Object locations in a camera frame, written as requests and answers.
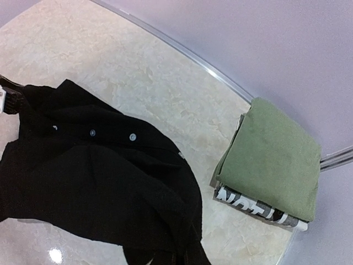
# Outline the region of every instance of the beige marble table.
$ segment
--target beige marble table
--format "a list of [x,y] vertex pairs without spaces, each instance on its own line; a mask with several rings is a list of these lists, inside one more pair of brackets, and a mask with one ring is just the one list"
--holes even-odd
[[[88,0],[43,0],[0,28],[0,73],[56,87],[69,78],[182,150],[201,187],[206,253],[214,265],[275,265],[291,232],[212,200],[208,185],[249,105],[155,36]],[[18,134],[0,115],[0,155]],[[119,246],[36,220],[0,223],[0,264],[126,264]]]

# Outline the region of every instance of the button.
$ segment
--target button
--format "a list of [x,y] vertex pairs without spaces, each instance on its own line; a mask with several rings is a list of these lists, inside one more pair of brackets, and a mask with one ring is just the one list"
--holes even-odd
[[135,141],[137,138],[136,134],[130,134],[130,141]]

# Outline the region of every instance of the marbled floor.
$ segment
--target marbled floor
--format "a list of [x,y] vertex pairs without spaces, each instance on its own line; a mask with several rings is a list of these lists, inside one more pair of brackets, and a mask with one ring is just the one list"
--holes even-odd
[[[144,119],[181,149],[201,187],[203,245],[214,265],[275,265],[291,232],[212,200],[208,183],[249,105],[199,65],[88,0],[43,0],[0,28],[0,73],[56,87],[68,78]],[[17,138],[0,115],[0,155]],[[126,264],[121,247],[36,220],[0,223],[0,264]]]

